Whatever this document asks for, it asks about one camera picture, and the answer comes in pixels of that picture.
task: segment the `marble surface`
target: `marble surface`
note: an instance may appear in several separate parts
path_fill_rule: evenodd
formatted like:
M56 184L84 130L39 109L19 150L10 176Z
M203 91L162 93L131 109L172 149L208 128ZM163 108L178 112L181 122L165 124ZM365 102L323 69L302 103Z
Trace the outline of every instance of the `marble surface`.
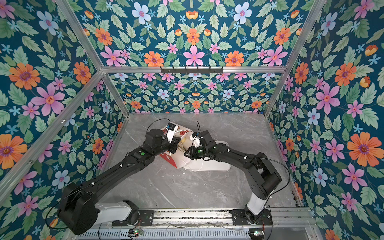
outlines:
M261 114L132 114L128 125L116 147L116 153L108 164L112 166L124 158L128 151L141 145L150 123L159 118L197 131L209 130L218 141L226 141L238 151L257 154L265 153L269 158L279 160L276 147L270 137L267 123ZM151 128L162 128L167 120L153 124ZM279 164L273 163L282 177L277 189L283 187L288 173ZM133 201L139 208L207 208L244 207L251 196L251 189L243 171L231 166L227 172L192 172L176 169L157 156L141 172L130 176L109 191L101 202ZM290 186L275 194L268 202L271 207L295 207L296 202Z

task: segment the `floral wall panel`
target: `floral wall panel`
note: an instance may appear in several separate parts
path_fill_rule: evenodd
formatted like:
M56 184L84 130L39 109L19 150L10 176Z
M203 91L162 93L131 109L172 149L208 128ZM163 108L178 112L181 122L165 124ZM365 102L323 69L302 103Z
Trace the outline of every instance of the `floral wall panel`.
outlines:
M341 0L324 9L270 115L327 240L384 238L383 7Z
M77 17L106 66L276 66L286 63L313 1L78 4Z
M0 1L0 39L1 180L94 68L51 1Z
M262 113L280 75L116 73L111 78L131 112Z
M100 81L0 208L0 239L60 240L64 230L46 222L65 227L56 215L63 188L100 173L123 121Z

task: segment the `orange flower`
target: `orange flower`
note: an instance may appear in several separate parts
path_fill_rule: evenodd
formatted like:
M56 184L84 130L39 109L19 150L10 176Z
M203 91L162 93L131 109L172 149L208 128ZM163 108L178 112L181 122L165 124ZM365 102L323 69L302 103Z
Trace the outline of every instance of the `orange flower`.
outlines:
M91 13L90 11L85 11L84 12L85 13L85 15L89 18L89 19L93 19L93 13Z
M376 46L376 45L369 45L366 49L365 49L365 55L366 56L370 56L372 54L374 54L379 48Z
M303 190L301 189L301 187L299 187L299 184L297 182L295 182L295 187L296 187L296 190L297 190L297 193L299 194L299 197L300 199L302 200L303 199Z
M93 144L93 149L92 151L95 153L95 154L99 154L101 152L101 150L103 149L104 147L104 141L101 140L100 138L99 139L96 139L95 140L95 143Z
M241 63L244 62L244 55L239 53L239 51L233 51L233 53L228 53L228 57L225 58L227 67L240 67Z
M39 72L36 69L33 69L33 66L24 65L23 63L18 63L17 68L11 67L9 71L12 73L9 75L9 78L12 82L16 82L15 85L19 88L25 88L27 90L36 87L37 83L40 82Z
M181 36L181 29L176 29L175 35L176 36Z
M113 39L111 34L108 31L105 31L103 28L97 28L95 36L98 38L99 42L103 43L104 45L112 45Z
M377 137L371 138L371 134L367 132L361 132L360 136L354 134L351 137L352 142L348 142L347 148L351 150L349 156L352 160L358 160L358 164L363 167L367 166L367 162L370 166L374 167L379 164L377 159L384 158L384 150L377 148L381 146L381 141Z
M22 144L24 139L15 136L12 139L11 134L0 135L0 164L2 169L13 167L13 162L18 162L23 156L21 153L27 151L26 144Z
M259 107L261 107L262 106L262 102L261 101L255 101L255 102L253 102L252 103L252 108L259 108Z
M140 108L141 108L141 103L138 103L137 101L132 101L132 102L131 102L131 106L132 106L134 109L140 109Z
M118 124L118 132L120 132L121 127L122 127L122 122L120 122L120 123Z
M199 101L194 101L194 102L192 103L192 107L198 109L199 107L201 107L201 103L200 103Z
M307 74L309 73L308 64L301 63L300 66L297 66L295 73L295 82L302 84L307 79Z
M337 82L337 85L342 86L344 84L344 86L347 86L349 81L352 81L355 78L356 74L354 73L357 71L357 69L355 66L352 66L353 63L348 63L348 65L344 63L341 65L340 69L337 69L337 77L335 77L335 82Z
M195 28L191 28L189 33L187 33L187 40L190 44L196 45L199 42L200 34L197 32Z
M369 79L368 76L365 76L363 77L361 80L360 80L360 86L362 86L363 88L367 88L369 87L371 84L371 80Z
M277 31L276 36L273 38L275 44L283 45L291 36L291 30L289 28L282 28L281 31Z
M46 239L43 239L43 240L56 240L56 237L49 235Z
M335 234L335 232L332 229L327 229L325 231L325 238L327 240L340 240L339 236Z
M159 53L155 53L154 51L149 51L144 55L144 62L148 64L148 67L162 67L164 66L164 59L161 58Z
M297 15L299 15L299 10L295 10L295 11L293 11L292 13L291 13L291 18L295 18L295 17L297 17Z
M293 143L292 139L287 138L287 140L285 141L285 146L287 147L287 150L291 152L293 150L294 145L295 144Z
M76 74L77 81L81 81L81 83L85 85L91 78L88 66L83 62L75 63L74 66L76 68L73 69L73 73Z
M204 35L205 36L210 36L212 33L211 33L211 30L209 30L209 29L205 29L204 30Z
M50 227L55 227L57 225L57 222L58 222L58 218L55 218L52 220L52 222L49 224Z
M185 15L187 16L187 19L197 19L197 16L199 15L199 12L197 11L187 11L185 12Z

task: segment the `metal beam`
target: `metal beam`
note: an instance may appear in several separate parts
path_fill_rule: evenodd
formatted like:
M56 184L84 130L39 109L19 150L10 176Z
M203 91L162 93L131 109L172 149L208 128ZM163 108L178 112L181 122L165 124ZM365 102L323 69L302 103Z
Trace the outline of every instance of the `metal beam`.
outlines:
M279 94L284 87L284 83L288 79L289 74L292 72L293 65L295 64L297 58L299 57L301 49L304 47L304 44L308 38L308 35L311 32L317 18L319 17L319 14L321 13L321 10L322 10L325 2L326 2L326 0L315 0L314 1L312 8L311 8L311 10L307 16L307 19L305 20L305 23L302 27L302 31L300 33L300 36L297 38L296 44L293 47L291 54L289 55L287 65L286 65L286 71L280 77L280 80L277 83L275 90L273 91L273 94L269 100L268 108L266 109L266 111L264 113L265 116L268 117L273 106L275 105L275 103L279 97Z
M115 99L116 104L119 106L122 114L124 115L124 117L127 118L128 115L129 115L128 109L125 106L125 104L124 104L124 102L123 102L123 100L121 98L121 95L118 92L117 88L112 83L112 79L109 76L109 74L105 73L104 77L103 77L103 80L104 80L104 83L107 86L109 92L111 93L111 96L113 97L113 99Z
M185 67L174 67L176 70L185 70ZM209 67L199 67L199 70L208 70ZM196 70L199 73L197 67L187 67L187 70ZM284 73L285 66L256 66L256 67L223 67L225 73ZM160 67L103 67L103 73L161 73Z
M0 182L0 205L7 199L12 190L24 177L33 163L44 152L46 146L59 133L65 122L71 119L72 114L84 102L86 96L97 86L103 76L101 71L96 72L89 82L77 93L72 101L64 108L64 110L55 118L53 123L40 135L40 137L32 144L23 157L15 164L13 168L4 176Z
M56 0L56 4L59 7L60 11L63 13L65 19L70 25L72 31L75 33L77 39L79 40L81 46L84 48L85 52L88 54L89 59L92 61L96 70L99 71L103 67L99 55L96 50L93 48L91 42L88 39L88 36L85 35L84 28L79 22L76 14L74 13L71 5L67 0Z

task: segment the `horizontal metal bar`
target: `horizontal metal bar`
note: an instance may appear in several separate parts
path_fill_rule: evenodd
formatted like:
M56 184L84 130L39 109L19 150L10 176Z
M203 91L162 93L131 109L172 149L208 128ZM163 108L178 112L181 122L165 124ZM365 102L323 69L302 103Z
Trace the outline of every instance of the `horizontal metal bar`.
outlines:
M285 81L288 79L289 74L292 71L293 65L295 64L297 58L299 57L299 54L301 50L304 47L304 44L308 38L308 35L310 31L312 31L312 28L319 17L319 14L321 13L321 9L323 8L326 0L315 0L310 12L308 13L307 19L304 22L304 25L302 27L300 36L298 37L295 46L292 49L291 54L289 55L287 65L286 65L286 72L283 73L283 75L280 77L279 82L277 83L275 90L272 93L272 96L269 100L268 108L264 112L265 116L268 116L269 113L272 111L273 106L275 105L279 94L281 90L284 87Z
M184 67L175 67L168 68L163 67L163 70L185 70ZM199 67L199 70L207 70L209 67ZM196 70L196 73L199 73L196 67L187 67L187 70ZM256 66L256 67L223 67L223 72L225 73L283 73L285 72L285 66ZM103 67L103 73L161 73L160 67Z
M59 133L65 122L68 121L72 114L82 104L85 97L96 87L97 83L103 76L101 71L97 71L89 80L89 82L77 93L72 101L64 108L64 110L55 118L53 123L40 135L40 137L32 144L23 157L15 164L15 166L4 176L0 182L0 206L9 196L11 191L24 177L33 163L44 152L46 146Z
M120 111L122 112L124 117L127 118L129 115L128 109L125 106L117 88L115 87L115 85L113 85L112 79L109 76L109 74L106 74L106 73L104 74L103 81L104 81L105 85L107 86L109 92L111 93L113 99L115 100L116 104L119 106Z
M91 42L89 41L87 35L85 35L84 28L79 22L76 14L74 13L71 5L67 0L56 0L55 1L60 11L63 13L65 19L70 25L72 31L75 33L77 39L79 40L81 46L88 54L89 59L92 61L96 70L100 70L103 67L103 63L101 62L99 55L96 50L93 48Z

